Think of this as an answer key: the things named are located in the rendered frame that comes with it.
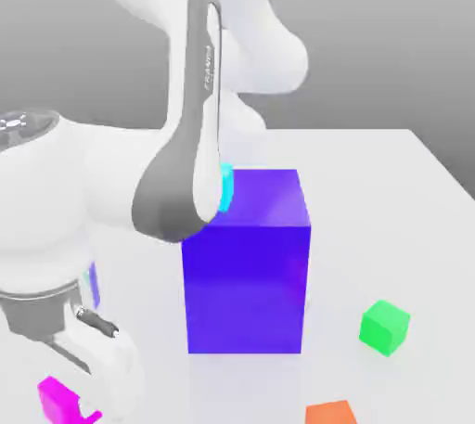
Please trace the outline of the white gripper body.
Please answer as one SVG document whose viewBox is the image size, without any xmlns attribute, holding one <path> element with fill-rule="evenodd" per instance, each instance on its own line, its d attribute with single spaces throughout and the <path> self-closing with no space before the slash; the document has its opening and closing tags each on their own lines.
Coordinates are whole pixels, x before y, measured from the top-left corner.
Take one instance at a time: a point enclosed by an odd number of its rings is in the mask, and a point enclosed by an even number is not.
<svg viewBox="0 0 475 424">
<path fill-rule="evenodd" d="M 125 332 L 61 332 L 49 346 L 65 355 L 72 367 L 58 381 L 80 396 L 85 417 L 99 410 L 95 424 L 128 424 L 144 394 L 138 350 Z"/>
</svg>

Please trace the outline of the small magenta cube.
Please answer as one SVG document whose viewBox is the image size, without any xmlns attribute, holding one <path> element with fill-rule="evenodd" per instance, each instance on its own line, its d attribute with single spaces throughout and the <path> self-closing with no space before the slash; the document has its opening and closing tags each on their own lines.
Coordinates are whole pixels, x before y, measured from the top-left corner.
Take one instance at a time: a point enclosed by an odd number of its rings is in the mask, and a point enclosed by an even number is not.
<svg viewBox="0 0 475 424">
<path fill-rule="evenodd" d="M 43 379 L 37 389 L 51 424 L 95 424 L 103 417 L 99 410 L 85 417 L 79 406 L 80 396 L 52 376 Z"/>
</svg>

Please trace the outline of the small cyan cube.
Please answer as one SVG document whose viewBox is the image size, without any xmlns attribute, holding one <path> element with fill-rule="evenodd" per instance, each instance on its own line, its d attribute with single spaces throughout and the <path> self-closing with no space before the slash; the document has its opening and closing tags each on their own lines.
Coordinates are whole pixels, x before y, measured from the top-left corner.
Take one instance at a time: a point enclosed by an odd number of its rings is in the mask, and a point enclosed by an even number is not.
<svg viewBox="0 0 475 424">
<path fill-rule="evenodd" d="M 222 174 L 222 196 L 219 205 L 220 212 L 226 212 L 232 202 L 234 195 L 234 169 L 231 163 L 221 164 Z"/>
</svg>

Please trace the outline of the small orange cube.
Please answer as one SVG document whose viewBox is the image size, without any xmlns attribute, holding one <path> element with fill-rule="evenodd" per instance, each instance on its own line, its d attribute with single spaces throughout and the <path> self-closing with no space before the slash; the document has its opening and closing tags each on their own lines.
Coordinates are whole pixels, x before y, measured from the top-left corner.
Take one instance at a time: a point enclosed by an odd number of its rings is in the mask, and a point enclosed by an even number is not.
<svg viewBox="0 0 475 424">
<path fill-rule="evenodd" d="M 355 415 L 346 400 L 308 405 L 304 424 L 357 424 Z"/>
</svg>

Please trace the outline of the small green cube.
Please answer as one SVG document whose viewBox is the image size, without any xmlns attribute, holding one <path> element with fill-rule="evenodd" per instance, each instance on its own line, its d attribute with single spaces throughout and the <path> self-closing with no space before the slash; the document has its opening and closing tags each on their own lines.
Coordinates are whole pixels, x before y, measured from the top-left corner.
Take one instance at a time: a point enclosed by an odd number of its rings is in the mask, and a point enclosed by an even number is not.
<svg viewBox="0 0 475 424">
<path fill-rule="evenodd" d="M 394 304 L 378 300 L 362 315 L 359 340 L 389 357 L 404 342 L 411 315 Z"/>
</svg>

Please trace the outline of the large blue box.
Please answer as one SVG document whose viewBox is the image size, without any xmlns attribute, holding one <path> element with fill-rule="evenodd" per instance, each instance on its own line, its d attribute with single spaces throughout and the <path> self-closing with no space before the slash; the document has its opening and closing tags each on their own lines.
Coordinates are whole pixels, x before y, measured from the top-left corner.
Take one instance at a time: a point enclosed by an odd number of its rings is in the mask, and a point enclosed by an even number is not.
<svg viewBox="0 0 475 424">
<path fill-rule="evenodd" d="M 296 170 L 236 170 L 228 209 L 182 244 L 189 352 L 299 353 L 311 233 Z"/>
</svg>

